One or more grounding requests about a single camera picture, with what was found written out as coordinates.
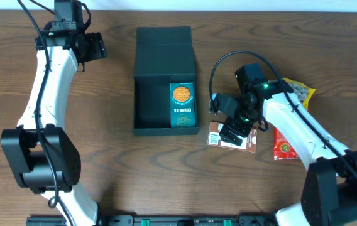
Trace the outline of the teal Chunkies cookie box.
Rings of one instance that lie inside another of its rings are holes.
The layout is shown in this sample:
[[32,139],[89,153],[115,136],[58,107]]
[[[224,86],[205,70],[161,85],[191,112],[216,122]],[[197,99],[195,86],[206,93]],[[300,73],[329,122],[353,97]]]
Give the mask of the teal Chunkies cookie box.
[[195,127],[194,84],[170,83],[171,128]]

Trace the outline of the dark green gift box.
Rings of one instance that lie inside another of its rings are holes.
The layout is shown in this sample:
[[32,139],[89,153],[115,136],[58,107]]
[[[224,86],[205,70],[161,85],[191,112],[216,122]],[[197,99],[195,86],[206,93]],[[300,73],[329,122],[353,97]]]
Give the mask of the dark green gift box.
[[[136,32],[134,78],[135,136],[196,135],[199,132],[196,97],[196,67],[191,27],[140,27]],[[179,127],[173,115],[173,84],[190,84],[190,126]]]

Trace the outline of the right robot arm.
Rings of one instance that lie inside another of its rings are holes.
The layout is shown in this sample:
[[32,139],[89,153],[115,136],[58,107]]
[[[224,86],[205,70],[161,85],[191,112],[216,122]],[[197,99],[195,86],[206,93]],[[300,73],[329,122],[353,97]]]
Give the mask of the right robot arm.
[[301,104],[295,90],[282,78],[268,80],[258,63],[242,66],[235,76],[240,96],[211,94],[211,109],[228,117],[221,139],[240,145],[254,123],[272,124],[307,170],[300,202],[277,211],[277,225],[357,221],[357,151],[334,139]]

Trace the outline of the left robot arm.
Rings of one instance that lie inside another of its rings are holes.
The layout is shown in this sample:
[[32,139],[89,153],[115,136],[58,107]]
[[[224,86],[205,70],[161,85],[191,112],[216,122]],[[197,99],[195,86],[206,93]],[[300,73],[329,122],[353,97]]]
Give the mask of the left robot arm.
[[65,132],[65,111],[72,79],[85,71],[85,63],[105,58],[100,33],[87,33],[88,7],[81,1],[54,2],[43,29],[32,22],[37,68],[30,98],[14,129],[1,134],[1,147],[16,183],[46,198],[62,214],[49,225],[99,225],[99,207],[80,182],[81,160]]

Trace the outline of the red snack pouch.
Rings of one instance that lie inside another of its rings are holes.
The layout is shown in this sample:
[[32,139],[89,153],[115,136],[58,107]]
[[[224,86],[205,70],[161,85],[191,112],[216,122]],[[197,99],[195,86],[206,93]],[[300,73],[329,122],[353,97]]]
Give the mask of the red snack pouch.
[[273,157],[274,160],[299,159],[294,148],[277,128],[274,130]]

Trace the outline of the yellow Hacks candy bag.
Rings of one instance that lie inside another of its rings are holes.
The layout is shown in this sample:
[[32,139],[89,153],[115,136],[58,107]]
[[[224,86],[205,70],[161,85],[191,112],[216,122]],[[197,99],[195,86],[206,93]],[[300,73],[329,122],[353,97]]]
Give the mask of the yellow Hacks candy bag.
[[294,93],[299,98],[302,105],[309,110],[309,101],[316,89],[306,86],[302,82],[284,78],[284,80],[294,89]]

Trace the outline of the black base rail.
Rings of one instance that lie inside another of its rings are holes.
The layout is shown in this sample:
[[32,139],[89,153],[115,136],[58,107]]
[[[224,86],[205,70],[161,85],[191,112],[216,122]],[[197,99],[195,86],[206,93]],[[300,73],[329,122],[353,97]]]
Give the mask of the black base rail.
[[26,226],[100,225],[100,226],[277,226],[274,215],[241,214],[232,216],[132,216],[99,217],[31,216]]

